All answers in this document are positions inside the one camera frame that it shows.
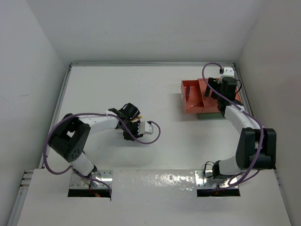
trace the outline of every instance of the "gray wall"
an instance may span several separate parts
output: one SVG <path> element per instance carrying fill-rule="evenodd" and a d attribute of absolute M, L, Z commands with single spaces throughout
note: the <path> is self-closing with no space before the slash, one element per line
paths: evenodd
<path fill-rule="evenodd" d="M 0 226 L 38 166 L 66 68 L 25 0 L 0 1 Z"/>
<path fill-rule="evenodd" d="M 269 0 L 239 59 L 251 108 L 277 131 L 277 169 L 293 225 L 301 225 L 301 2 Z"/>
<path fill-rule="evenodd" d="M 265 0 L 27 0 L 71 61 L 236 61 Z"/>

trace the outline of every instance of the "white tabletop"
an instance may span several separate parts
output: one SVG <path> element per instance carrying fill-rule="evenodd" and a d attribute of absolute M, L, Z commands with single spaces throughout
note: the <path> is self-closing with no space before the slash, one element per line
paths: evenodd
<path fill-rule="evenodd" d="M 193 170 L 206 161 L 233 156 L 239 138 L 225 119 L 201 121 L 183 113 L 181 80 L 200 78 L 201 70 L 202 66 L 72 67 L 59 120 L 67 113 L 102 113 L 131 102 L 143 120 L 160 125 L 162 135 L 152 145 L 125 141 L 114 129 L 88 138 L 88 158 L 99 169 L 113 170 L 111 202 L 68 198 L 70 172 L 54 176 L 35 170 L 18 225 L 290 225 L 272 170 L 241 185 L 240 197 L 197 197 Z M 208 67 L 206 76 L 219 77 L 218 68 Z M 49 164 L 54 170 L 68 166 L 53 150 Z"/>

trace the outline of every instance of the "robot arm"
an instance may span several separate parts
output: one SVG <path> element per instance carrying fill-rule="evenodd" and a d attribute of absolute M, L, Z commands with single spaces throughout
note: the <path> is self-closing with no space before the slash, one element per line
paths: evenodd
<path fill-rule="evenodd" d="M 105 129 L 122 129 L 125 140 L 134 140 L 118 118 L 118 116 L 135 138 L 144 134 L 152 134 L 153 126 L 147 121 L 133 121 L 140 114 L 138 108 L 131 103 L 124 105 L 120 110 L 114 108 L 102 116 L 79 116 L 72 118 L 58 127 L 52 134 L 48 144 L 81 175 L 88 176 L 97 168 L 87 158 L 83 149 L 89 135 Z"/>
<path fill-rule="evenodd" d="M 260 126 L 252 118 L 246 116 L 242 103 L 235 99 L 237 80 L 234 78 L 232 68 L 224 68 L 219 80 L 209 78 L 208 83 L 230 101 L 240 105 L 241 110 L 217 95 L 211 95 L 217 99 L 218 110 L 228 119 L 240 134 L 236 155 L 222 161 L 217 161 L 213 166 L 213 179 L 227 179 L 247 170 L 254 158 L 260 138 Z M 273 169 L 276 164 L 276 132 L 273 129 L 264 128 L 264 139 L 260 155 L 254 165 L 254 170 Z"/>

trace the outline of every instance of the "orange box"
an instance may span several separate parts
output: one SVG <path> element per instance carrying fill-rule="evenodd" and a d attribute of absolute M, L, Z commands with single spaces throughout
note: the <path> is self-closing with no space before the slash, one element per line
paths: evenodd
<path fill-rule="evenodd" d="M 189 99 L 186 102 L 186 88 L 190 86 Z M 211 93 L 208 97 L 205 96 L 206 83 L 203 79 L 185 80 L 181 83 L 181 92 L 183 95 L 183 103 L 185 113 L 215 113 L 219 112 L 217 109 L 217 100 L 211 98 Z M 241 102 L 240 96 L 237 93 L 236 100 Z"/>

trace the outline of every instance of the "green base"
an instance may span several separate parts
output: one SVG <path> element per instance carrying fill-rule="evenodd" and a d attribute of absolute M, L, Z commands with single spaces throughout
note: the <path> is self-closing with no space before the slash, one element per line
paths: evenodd
<path fill-rule="evenodd" d="M 215 113 L 198 113 L 198 119 L 223 119 L 224 117 L 220 112 Z"/>

